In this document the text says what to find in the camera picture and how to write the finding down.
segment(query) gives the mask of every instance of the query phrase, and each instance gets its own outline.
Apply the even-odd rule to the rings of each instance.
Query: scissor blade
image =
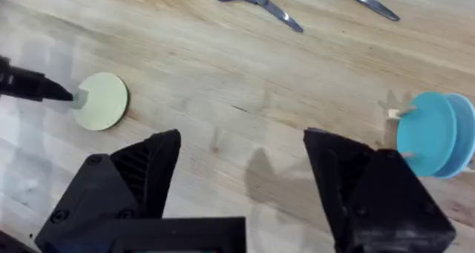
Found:
[[[387,9],[384,5],[382,5],[379,1],[376,0],[356,0],[362,3],[364,6],[370,8],[371,10],[377,12],[378,14],[387,17],[389,20],[392,21],[399,21],[399,17],[393,13],[393,11]]]
[[[277,7],[277,5],[273,4],[269,0],[255,0],[261,7],[264,7],[265,10],[269,11],[272,15],[274,15],[276,18],[280,19],[282,22],[287,24],[289,27],[291,27],[293,30],[297,32],[304,32],[304,29],[295,22],[293,18],[289,16],[288,13],[285,13],[282,11],[281,8]]]

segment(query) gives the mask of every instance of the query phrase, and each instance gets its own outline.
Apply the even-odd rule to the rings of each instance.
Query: yellow disc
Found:
[[[74,119],[83,128],[102,131],[119,122],[127,102],[127,87],[118,76],[97,73],[84,80],[74,95]]]

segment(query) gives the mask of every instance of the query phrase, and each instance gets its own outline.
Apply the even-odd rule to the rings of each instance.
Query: wooden surface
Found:
[[[302,130],[392,143],[384,116],[422,91],[475,101],[475,0],[0,0],[0,54],[74,89],[100,71],[131,92],[127,117],[81,129],[66,104],[0,96],[0,229],[36,234],[84,158],[178,128],[167,217],[247,217],[249,252],[333,252]],[[475,176],[424,178],[475,252]]]

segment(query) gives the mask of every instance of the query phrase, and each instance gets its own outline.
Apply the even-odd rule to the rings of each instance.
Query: stacked blue discs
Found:
[[[475,152],[475,109],[457,93],[426,92],[410,102],[416,109],[399,120],[397,149],[418,176],[450,178]]]

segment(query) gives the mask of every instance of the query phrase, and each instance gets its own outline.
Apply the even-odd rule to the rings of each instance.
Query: black tool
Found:
[[[73,94],[42,73],[10,65],[0,56],[0,94],[41,102],[43,99],[73,101]]]
[[[394,150],[318,129],[304,137],[339,253],[441,253],[455,229]]]
[[[448,218],[397,151],[374,151],[318,129],[306,130],[304,142],[336,252],[440,253],[455,238]],[[87,158],[36,237],[38,248],[246,253],[243,217],[162,217],[180,143],[173,130]],[[0,232],[0,252],[33,251]]]

